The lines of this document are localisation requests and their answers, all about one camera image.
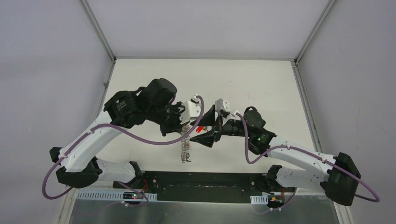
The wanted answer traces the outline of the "key with red tag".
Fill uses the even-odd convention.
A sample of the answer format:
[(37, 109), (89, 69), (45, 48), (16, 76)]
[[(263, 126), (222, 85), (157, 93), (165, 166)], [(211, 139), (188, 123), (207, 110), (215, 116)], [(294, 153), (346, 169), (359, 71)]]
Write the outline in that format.
[(207, 126), (198, 126), (196, 128), (196, 133), (203, 133), (203, 132), (208, 132), (209, 128)]

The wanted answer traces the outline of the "metal disc keyring holder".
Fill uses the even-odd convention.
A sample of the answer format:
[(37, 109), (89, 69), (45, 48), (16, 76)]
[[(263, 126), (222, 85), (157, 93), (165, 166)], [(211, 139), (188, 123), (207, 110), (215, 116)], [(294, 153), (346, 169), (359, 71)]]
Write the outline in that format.
[(190, 130), (190, 126), (189, 125), (185, 125), (182, 127), (181, 129), (181, 136), (183, 137), (183, 139), (180, 141), (181, 142), (181, 162), (182, 163), (187, 163), (187, 162), (191, 162), (190, 160), (190, 153), (189, 150), (191, 148), (190, 146), (190, 137), (187, 134)]

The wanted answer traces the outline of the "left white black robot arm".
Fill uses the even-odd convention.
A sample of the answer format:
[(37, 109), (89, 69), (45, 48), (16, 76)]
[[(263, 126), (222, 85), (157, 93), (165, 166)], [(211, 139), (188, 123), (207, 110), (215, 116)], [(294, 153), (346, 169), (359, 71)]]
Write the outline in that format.
[(53, 147), (50, 156), (58, 162), (58, 182), (73, 188), (84, 188), (96, 181), (122, 182), (132, 189), (142, 184), (136, 162), (116, 163), (97, 158), (108, 143), (124, 130), (145, 121), (159, 125), (162, 136), (180, 132), (182, 102), (173, 104), (177, 88), (165, 78), (152, 80), (135, 91), (119, 91), (105, 104), (103, 111), (85, 133), (69, 146)]

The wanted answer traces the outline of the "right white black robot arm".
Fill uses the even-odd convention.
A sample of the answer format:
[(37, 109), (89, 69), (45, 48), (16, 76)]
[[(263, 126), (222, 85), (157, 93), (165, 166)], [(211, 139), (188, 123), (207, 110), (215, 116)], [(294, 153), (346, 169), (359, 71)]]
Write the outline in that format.
[(288, 142), (265, 129), (266, 122), (253, 106), (246, 108), (239, 120), (232, 119), (229, 112), (215, 112), (212, 107), (199, 123), (211, 126), (211, 130), (192, 137), (192, 142), (212, 147), (223, 135), (244, 137), (248, 150), (260, 158), (278, 159), (298, 167), (272, 165), (255, 181), (260, 191), (271, 194), (286, 188), (303, 188), (324, 193), (338, 204), (352, 205), (361, 174), (349, 155), (309, 152)]

